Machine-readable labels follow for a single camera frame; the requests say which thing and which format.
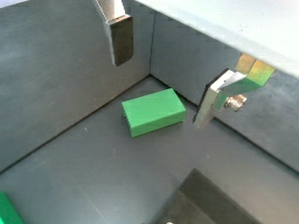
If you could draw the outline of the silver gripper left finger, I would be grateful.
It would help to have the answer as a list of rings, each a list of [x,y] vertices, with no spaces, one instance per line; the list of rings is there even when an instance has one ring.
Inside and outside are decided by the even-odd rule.
[[[113,63],[117,67],[134,56],[134,18],[122,0],[93,0],[103,19]]]

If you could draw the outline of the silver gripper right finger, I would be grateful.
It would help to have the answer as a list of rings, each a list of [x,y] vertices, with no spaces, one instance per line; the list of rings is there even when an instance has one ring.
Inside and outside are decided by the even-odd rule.
[[[266,62],[242,53],[235,70],[226,69],[206,86],[194,125],[202,129],[226,108],[238,112],[247,102],[245,93],[262,88],[275,71]]]

